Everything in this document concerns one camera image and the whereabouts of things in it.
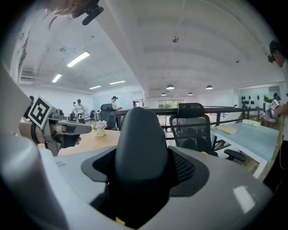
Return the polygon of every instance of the light blue desk surface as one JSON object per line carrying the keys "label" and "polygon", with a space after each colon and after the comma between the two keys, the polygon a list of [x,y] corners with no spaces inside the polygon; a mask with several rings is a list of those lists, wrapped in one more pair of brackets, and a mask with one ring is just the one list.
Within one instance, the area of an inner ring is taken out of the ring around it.
{"label": "light blue desk surface", "polygon": [[229,125],[236,129],[236,133],[229,135],[215,128],[211,128],[212,134],[220,134],[261,158],[270,161],[276,146],[278,131],[264,126],[253,127],[251,125],[237,123]]}

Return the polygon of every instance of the ceiling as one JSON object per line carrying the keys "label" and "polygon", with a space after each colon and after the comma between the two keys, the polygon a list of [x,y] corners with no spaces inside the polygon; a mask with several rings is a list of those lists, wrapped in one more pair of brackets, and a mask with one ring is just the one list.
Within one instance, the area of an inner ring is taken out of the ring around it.
{"label": "ceiling", "polygon": [[[139,85],[129,65],[111,42],[105,31],[93,20],[83,26],[83,17],[69,19],[57,17],[44,11],[35,16],[27,43],[27,57],[24,60],[22,79],[32,80],[35,85],[89,91],[113,89],[121,86]],[[90,56],[73,67],[67,64],[88,51]],[[58,74],[62,77],[52,83]],[[125,80],[125,83],[109,83]],[[101,88],[89,88],[101,85]]]}
{"label": "ceiling", "polygon": [[[149,97],[200,95],[284,81],[267,61],[275,38],[262,17],[238,0],[107,0],[147,76]],[[179,42],[172,42],[173,37]]]}
{"label": "ceiling", "polygon": [[[238,0],[101,0],[89,25],[39,14],[31,29],[23,74],[41,84],[94,92],[140,85],[148,97],[201,95],[213,90],[284,81],[267,61],[275,36],[262,17]],[[179,42],[172,42],[178,37]],[[91,55],[72,68],[79,54]],[[63,76],[53,84],[57,73]]]}

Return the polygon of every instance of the window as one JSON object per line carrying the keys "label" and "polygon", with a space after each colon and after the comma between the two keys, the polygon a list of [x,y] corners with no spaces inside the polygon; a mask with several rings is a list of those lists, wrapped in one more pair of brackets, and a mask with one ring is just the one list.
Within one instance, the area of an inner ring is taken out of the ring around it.
{"label": "window", "polygon": [[169,109],[169,108],[178,108],[179,103],[185,103],[184,100],[173,100],[173,101],[158,101],[159,109]]}

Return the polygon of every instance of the chair headrest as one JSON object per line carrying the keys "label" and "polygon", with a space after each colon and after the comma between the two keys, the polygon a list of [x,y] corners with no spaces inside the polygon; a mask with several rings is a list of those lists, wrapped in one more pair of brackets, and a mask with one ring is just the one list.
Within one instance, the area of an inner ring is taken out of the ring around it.
{"label": "chair headrest", "polygon": [[113,110],[112,104],[103,104],[101,105],[101,110]]}
{"label": "chair headrest", "polygon": [[205,114],[203,105],[199,103],[179,103],[178,117],[200,117]]}

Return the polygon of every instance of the flower pot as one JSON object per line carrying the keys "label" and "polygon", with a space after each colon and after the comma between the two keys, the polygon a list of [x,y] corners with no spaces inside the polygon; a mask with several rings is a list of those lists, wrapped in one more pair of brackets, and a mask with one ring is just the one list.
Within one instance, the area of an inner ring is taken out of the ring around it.
{"label": "flower pot", "polygon": [[105,135],[106,135],[105,129],[98,128],[98,129],[95,130],[95,137],[103,137]]}

